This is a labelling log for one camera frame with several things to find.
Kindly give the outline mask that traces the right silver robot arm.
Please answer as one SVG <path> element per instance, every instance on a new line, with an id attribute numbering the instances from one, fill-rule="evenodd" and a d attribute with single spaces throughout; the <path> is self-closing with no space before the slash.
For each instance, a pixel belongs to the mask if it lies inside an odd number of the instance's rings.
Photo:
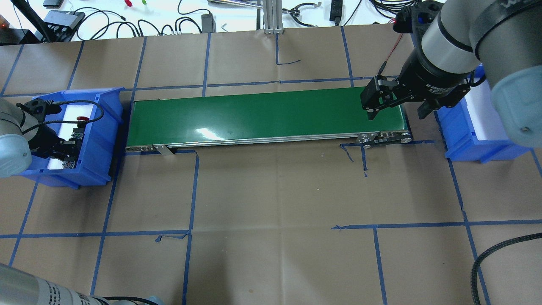
<path id="1" fill-rule="evenodd" d="M 406 102 L 420 102 L 420 119 L 452 108 L 482 66 L 480 81 L 489 83 L 509 139 L 541 147 L 541 11 L 540 0 L 426 0 L 401 8 L 393 29 L 411 34 L 414 50 L 395 80 L 378 72 L 361 92 L 368 119 Z"/>

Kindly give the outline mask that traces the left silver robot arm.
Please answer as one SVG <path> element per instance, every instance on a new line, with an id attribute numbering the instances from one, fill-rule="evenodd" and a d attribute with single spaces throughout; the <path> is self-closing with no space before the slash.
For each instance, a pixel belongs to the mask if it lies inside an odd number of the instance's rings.
<path id="1" fill-rule="evenodd" d="M 46 116 L 59 114 L 57 102 L 33 99 L 12 104 L 1 99 L 0 106 L 0 175 L 6 178 L 27 170 L 32 158 L 53 158 L 75 162 L 80 155 L 81 139 L 58 137 L 46 123 Z"/>

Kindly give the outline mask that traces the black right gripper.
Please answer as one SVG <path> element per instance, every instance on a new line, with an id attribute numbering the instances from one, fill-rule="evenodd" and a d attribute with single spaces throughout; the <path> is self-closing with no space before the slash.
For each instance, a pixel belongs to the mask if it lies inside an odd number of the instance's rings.
<path id="1" fill-rule="evenodd" d="M 360 93 L 362 108 L 368 120 L 384 109 L 406 102 L 422 102 L 418 118 L 426 119 L 442 107 L 456 106 L 470 91 L 465 74 L 454 74 L 434 66 L 421 50 L 415 49 L 401 68 L 397 79 L 374 76 Z"/>

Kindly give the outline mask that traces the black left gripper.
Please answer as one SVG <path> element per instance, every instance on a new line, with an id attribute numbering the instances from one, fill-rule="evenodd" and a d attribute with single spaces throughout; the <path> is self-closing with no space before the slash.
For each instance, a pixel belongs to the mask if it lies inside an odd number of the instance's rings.
<path id="1" fill-rule="evenodd" d="M 37 158 L 52 158 L 64 163 L 75 163 L 79 160 L 79 139 L 65 140 L 57 133 L 43 125 L 37 128 L 37 133 L 30 140 L 30 152 Z"/>

